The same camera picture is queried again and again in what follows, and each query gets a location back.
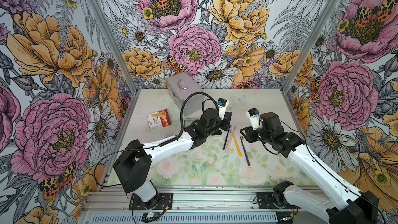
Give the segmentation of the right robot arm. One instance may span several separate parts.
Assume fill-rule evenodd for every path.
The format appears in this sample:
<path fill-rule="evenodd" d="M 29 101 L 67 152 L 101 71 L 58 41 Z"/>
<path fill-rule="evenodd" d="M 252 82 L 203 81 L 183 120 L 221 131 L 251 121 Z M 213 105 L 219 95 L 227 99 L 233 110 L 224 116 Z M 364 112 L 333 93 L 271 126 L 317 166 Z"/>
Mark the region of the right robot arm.
<path fill-rule="evenodd" d="M 304 209 L 328 224 L 375 224 L 378 198 L 362 192 L 326 165 L 306 142 L 294 132 L 285 132 L 275 113 L 260 114 L 256 108 L 246 113 L 251 125 L 240 130 L 249 143 L 261 142 L 293 162 L 326 194 L 326 198 L 305 191 L 290 181 L 273 188 L 273 203 L 281 208 L 291 205 Z"/>

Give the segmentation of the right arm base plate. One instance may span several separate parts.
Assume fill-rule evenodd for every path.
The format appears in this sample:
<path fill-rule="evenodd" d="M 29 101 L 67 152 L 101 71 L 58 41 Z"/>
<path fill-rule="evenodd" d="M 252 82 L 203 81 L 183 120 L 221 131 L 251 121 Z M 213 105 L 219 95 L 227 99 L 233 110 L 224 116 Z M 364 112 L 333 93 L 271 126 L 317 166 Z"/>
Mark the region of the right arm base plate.
<path fill-rule="evenodd" d="M 294 209 L 295 208 L 295 206 L 289 205 L 287 203 L 282 203 L 281 205 L 277 205 L 272 192 L 257 192 L 252 203 L 257 204 L 259 209 Z"/>

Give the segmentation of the pink toothbrush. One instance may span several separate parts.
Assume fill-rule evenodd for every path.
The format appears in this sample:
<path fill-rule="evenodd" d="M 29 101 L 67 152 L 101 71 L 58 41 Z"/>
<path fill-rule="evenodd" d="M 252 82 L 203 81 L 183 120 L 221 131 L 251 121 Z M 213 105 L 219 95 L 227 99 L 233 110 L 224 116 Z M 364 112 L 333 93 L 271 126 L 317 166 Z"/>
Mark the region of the pink toothbrush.
<path fill-rule="evenodd" d="M 235 129 L 236 129 L 236 126 L 234 126 L 234 127 L 232 128 L 232 130 L 230 130 L 230 132 L 229 132 L 229 138 L 228 138 L 228 140 L 227 140 L 227 145 L 226 145 L 226 148 L 225 148 L 225 151 L 226 151 L 226 152 L 229 151 L 230 146 L 231 146 L 231 143 L 232 143 L 232 141 L 233 141 L 233 139 L 234 139 L 234 132 L 235 132 Z"/>

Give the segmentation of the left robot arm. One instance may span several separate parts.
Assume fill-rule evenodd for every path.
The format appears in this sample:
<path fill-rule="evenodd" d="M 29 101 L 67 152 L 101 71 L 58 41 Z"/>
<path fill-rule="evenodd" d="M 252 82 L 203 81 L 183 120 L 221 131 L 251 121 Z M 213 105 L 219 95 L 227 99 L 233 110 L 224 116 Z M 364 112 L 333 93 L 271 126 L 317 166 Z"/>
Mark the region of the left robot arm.
<path fill-rule="evenodd" d="M 189 151 L 204 144 L 208 137 L 219 130 L 228 131 L 232 112 L 223 108 L 207 109 L 199 120 L 184 128 L 179 139 L 163 139 L 142 144 L 131 141 L 114 162 L 113 169 L 125 193 L 137 195 L 144 203 L 157 201 L 159 193 L 148 179 L 152 165 L 179 152 Z"/>

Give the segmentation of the purple toothbrush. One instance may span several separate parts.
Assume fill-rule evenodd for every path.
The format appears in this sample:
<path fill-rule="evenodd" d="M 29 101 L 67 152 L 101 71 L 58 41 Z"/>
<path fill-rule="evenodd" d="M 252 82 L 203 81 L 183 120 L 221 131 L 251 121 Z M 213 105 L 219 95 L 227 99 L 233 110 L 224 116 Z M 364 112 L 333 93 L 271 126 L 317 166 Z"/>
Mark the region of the purple toothbrush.
<path fill-rule="evenodd" d="M 247 162 L 247 166 L 250 167 L 251 164 L 250 164 L 249 156 L 248 156 L 245 144 L 244 144 L 244 140 L 245 140 L 244 137 L 241 136 L 240 137 L 240 141 L 241 141 L 241 145 L 242 145 L 242 148 L 243 148 L 243 151 L 244 151 L 244 156 L 245 156 L 245 159 L 246 159 L 246 162 Z"/>

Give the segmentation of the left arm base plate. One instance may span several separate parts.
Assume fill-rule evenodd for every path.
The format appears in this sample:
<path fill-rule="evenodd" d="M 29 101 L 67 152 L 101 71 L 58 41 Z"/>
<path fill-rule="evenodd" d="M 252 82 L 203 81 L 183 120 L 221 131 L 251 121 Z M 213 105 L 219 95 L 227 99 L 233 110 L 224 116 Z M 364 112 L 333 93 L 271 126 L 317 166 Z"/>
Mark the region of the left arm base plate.
<path fill-rule="evenodd" d="M 173 196 L 171 192 L 157 193 L 151 200 L 144 202 L 137 194 L 132 194 L 130 199 L 129 210 L 131 211 L 163 211 L 167 207 L 172 208 Z"/>

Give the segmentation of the yellow toothbrush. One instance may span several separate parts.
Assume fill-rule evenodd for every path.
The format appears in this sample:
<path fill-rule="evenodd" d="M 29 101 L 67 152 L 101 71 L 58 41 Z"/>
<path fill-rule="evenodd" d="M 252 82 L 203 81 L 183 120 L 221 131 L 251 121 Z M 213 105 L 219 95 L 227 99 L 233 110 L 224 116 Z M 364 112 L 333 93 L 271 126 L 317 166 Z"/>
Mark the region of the yellow toothbrush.
<path fill-rule="evenodd" d="M 233 135 L 234 144 L 235 144 L 236 150 L 238 152 L 238 155 L 239 155 L 239 157 L 242 157 L 242 154 L 241 154 L 241 151 L 240 151 L 240 148 L 239 148 L 239 144 L 238 144 L 236 135 L 235 135 L 234 131 L 231 131 L 231 132 L 232 132 L 232 135 Z"/>

